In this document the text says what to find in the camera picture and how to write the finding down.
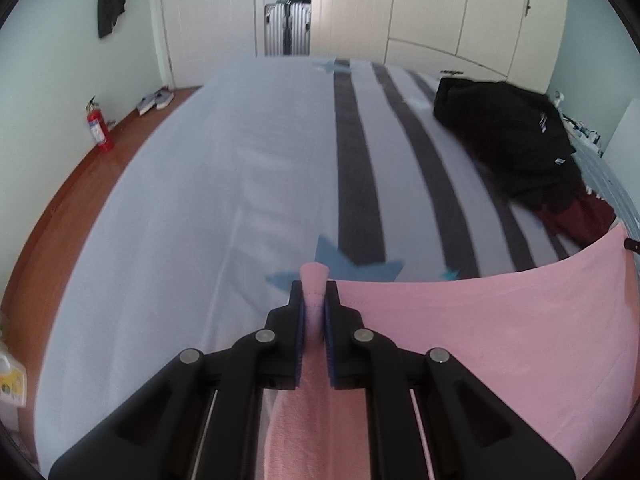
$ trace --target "wooden floor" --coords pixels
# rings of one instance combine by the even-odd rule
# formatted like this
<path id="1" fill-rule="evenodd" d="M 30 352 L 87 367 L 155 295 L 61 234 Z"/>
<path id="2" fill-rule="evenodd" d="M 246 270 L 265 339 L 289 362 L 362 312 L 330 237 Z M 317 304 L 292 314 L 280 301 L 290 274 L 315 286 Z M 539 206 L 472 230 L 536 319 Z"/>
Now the wooden floor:
<path id="1" fill-rule="evenodd" d="M 68 191 L 48 210 L 47 222 L 31 247 L 2 300 L 8 318 L 6 343 L 27 368 L 28 403 L 19 410 L 20 434 L 34 454 L 33 407 L 40 368 L 53 320 L 71 271 L 89 230 L 119 176 L 143 142 L 195 89 L 178 90 L 164 110 L 133 116 L 114 129 L 115 148 L 81 163 L 81 173 Z"/>

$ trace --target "yellow label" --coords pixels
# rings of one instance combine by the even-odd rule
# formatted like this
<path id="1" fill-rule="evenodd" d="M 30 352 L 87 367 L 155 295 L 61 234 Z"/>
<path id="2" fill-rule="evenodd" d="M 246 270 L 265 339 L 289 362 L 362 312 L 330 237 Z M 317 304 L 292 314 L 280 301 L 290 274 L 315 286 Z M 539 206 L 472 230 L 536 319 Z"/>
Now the yellow label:
<path id="1" fill-rule="evenodd" d="M 24 403 L 24 375 L 20 370 L 13 368 L 7 375 L 0 375 L 0 399 Z"/>

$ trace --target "wardrobe door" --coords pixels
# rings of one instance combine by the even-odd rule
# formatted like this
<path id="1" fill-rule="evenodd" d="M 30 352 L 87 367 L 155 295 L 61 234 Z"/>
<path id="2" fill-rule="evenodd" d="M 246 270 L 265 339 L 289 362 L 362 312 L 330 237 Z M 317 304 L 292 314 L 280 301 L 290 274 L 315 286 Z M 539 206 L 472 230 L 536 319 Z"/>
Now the wardrobe door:
<path id="1" fill-rule="evenodd" d="M 525 0 L 468 0 L 458 56 L 507 75 Z"/>
<path id="2" fill-rule="evenodd" d="M 430 75 L 460 76 L 476 81 L 503 81 L 504 76 L 466 59 L 404 41 L 389 40 L 386 63 Z"/>
<path id="3" fill-rule="evenodd" d="M 385 60 L 392 0 L 311 0 L 311 55 Z"/>
<path id="4" fill-rule="evenodd" d="M 545 93 L 556 66 L 567 0 L 525 0 L 524 17 L 507 81 Z"/>
<path id="5" fill-rule="evenodd" d="M 466 0 L 394 0 L 390 37 L 450 54 L 460 40 Z"/>

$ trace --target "pink cloth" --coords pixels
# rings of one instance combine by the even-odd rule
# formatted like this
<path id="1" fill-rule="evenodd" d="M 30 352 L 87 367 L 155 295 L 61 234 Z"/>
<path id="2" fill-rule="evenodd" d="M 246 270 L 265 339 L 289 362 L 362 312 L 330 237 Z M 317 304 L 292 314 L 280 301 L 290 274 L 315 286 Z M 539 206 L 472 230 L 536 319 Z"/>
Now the pink cloth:
<path id="1" fill-rule="evenodd" d="M 511 406 L 582 478 L 634 400 L 638 287 L 616 227 L 549 266 L 441 283 L 338 282 L 365 326 L 416 352 L 439 346 Z M 327 269 L 301 270 L 307 307 L 300 388 L 278 394 L 267 480 L 369 480 L 364 393 L 331 390 L 321 335 Z"/>

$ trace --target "shoe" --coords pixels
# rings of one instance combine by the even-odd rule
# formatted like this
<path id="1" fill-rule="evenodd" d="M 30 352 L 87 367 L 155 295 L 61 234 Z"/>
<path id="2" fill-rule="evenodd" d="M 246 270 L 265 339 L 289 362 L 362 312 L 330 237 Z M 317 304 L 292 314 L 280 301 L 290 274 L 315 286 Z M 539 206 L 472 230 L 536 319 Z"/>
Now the shoe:
<path id="1" fill-rule="evenodd" d="M 138 103 L 138 113 L 142 116 L 156 106 L 156 94 L 149 94 Z"/>
<path id="2" fill-rule="evenodd" d="M 167 108 L 169 103 L 174 100 L 174 93 L 162 88 L 156 92 L 154 98 L 156 99 L 156 108 L 162 110 L 163 108 Z"/>

